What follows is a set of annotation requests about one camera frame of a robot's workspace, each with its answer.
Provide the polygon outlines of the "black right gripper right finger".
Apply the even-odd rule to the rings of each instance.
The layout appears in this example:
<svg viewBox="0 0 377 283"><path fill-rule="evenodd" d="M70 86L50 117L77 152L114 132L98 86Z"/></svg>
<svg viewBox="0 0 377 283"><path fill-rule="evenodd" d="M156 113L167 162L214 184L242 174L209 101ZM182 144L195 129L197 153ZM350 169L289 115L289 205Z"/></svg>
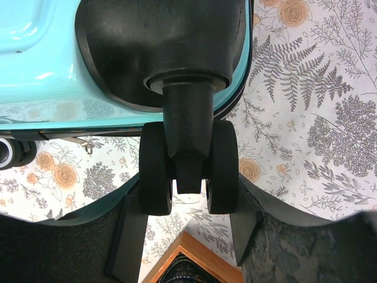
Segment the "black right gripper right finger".
<svg viewBox="0 0 377 283"><path fill-rule="evenodd" d="M330 221L239 178L230 215L245 282L375 282L376 212Z"/></svg>

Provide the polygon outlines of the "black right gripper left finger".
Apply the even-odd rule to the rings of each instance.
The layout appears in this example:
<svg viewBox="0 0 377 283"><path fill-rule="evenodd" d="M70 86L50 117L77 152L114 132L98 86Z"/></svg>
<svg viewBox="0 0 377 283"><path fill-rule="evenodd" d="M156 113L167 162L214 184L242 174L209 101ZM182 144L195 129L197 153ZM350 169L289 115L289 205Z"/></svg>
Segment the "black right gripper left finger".
<svg viewBox="0 0 377 283"><path fill-rule="evenodd" d="M1 216L2 282L137 282L147 215L138 177L60 219Z"/></svg>

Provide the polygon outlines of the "pink teal suitcase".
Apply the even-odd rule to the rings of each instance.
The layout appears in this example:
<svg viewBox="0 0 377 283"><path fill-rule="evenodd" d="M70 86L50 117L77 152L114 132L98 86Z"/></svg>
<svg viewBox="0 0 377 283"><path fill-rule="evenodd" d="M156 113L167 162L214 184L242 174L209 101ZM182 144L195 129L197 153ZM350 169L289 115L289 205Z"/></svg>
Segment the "pink teal suitcase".
<svg viewBox="0 0 377 283"><path fill-rule="evenodd" d="M168 215L172 187L238 195L237 141L221 116L251 65L252 1L2 1L1 169L35 142L140 135L139 195Z"/></svg>

